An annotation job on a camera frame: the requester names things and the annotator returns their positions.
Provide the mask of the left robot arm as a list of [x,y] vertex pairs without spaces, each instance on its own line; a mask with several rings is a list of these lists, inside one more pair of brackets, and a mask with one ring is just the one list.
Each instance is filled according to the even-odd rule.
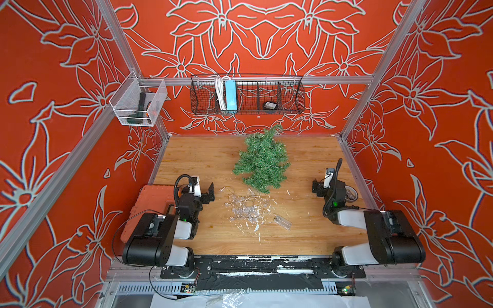
[[187,174],[172,186],[143,187],[121,234],[122,263],[194,270],[193,249],[174,241],[195,238],[200,212],[213,201],[214,184],[202,192],[200,178]]

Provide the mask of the small green christmas tree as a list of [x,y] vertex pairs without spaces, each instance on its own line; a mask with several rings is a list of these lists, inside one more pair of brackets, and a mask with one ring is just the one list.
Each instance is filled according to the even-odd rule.
[[276,124],[248,136],[246,150],[240,151],[240,158],[232,170],[235,175],[243,175],[244,184],[263,194],[281,188],[290,167],[285,144],[274,139],[282,131],[282,126]]

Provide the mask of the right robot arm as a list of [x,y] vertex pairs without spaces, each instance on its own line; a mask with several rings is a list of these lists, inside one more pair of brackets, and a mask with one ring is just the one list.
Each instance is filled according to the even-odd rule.
[[335,269],[348,266],[417,264],[426,252],[418,235],[401,210],[363,209],[349,205],[348,186],[338,178],[343,159],[327,168],[324,179],[314,180],[312,192],[324,199],[322,214],[342,227],[366,231],[368,240],[353,246],[340,246],[332,254]]

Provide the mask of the clear bulb string lights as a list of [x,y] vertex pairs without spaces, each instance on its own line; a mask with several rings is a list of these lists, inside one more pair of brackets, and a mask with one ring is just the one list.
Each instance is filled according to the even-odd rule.
[[227,220],[240,231],[258,234],[263,225],[273,222],[277,202],[270,195],[263,195],[248,189],[238,194],[232,187],[220,189],[224,197],[223,207]]

